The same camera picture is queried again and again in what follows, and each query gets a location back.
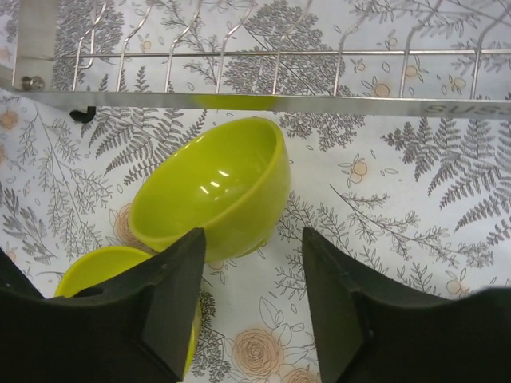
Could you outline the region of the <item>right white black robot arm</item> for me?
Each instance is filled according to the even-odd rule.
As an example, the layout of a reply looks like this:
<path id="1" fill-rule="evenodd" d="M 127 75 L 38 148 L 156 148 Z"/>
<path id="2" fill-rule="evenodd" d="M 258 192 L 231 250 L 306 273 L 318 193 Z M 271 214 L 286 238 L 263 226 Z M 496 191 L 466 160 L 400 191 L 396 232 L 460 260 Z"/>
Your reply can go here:
<path id="1" fill-rule="evenodd" d="M 4 382 L 178 382 L 206 239 L 176 244 L 72 298 L 45 298 L 1 257 Z M 395 282 L 305 228 L 303 267 L 325 382 L 507 382 L 510 290 L 458 300 Z"/>

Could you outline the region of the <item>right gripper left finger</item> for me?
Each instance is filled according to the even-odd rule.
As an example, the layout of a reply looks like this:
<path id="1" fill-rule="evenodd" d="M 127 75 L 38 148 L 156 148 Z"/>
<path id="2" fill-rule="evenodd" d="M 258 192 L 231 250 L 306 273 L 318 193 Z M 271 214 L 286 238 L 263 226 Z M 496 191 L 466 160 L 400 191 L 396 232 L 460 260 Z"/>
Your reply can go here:
<path id="1" fill-rule="evenodd" d="M 4 382 L 179 382 L 206 250 L 195 228 L 72 298 L 45 298 L 1 257 Z"/>

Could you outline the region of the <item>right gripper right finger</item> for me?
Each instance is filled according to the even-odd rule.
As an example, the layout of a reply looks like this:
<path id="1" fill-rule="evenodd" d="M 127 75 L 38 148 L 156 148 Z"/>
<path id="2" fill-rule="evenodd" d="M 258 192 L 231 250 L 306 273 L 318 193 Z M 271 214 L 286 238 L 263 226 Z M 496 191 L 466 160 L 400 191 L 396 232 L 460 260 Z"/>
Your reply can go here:
<path id="1" fill-rule="evenodd" d="M 302 253 L 322 381 L 509 381 L 509 288 L 456 300 L 423 293 L 310 227 Z"/>

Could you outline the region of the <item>lime green bowl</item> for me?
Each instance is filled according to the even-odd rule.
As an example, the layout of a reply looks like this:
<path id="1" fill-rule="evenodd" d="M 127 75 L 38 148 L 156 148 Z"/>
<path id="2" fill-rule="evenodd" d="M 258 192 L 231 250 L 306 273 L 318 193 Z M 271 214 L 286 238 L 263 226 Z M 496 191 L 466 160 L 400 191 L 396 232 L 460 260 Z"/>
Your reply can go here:
<path id="1" fill-rule="evenodd" d="M 281 128 L 262 117 L 233 120 L 191 140 L 151 173 L 132 201 L 129 228 L 155 251 L 201 228 L 205 261 L 216 263 L 263 246 L 290 191 Z"/>
<path id="2" fill-rule="evenodd" d="M 61 277 L 55 297 L 71 298 L 78 292 L 111 279 L 152 257 L 135 247 L 109 246 L 81 256 Z"/>

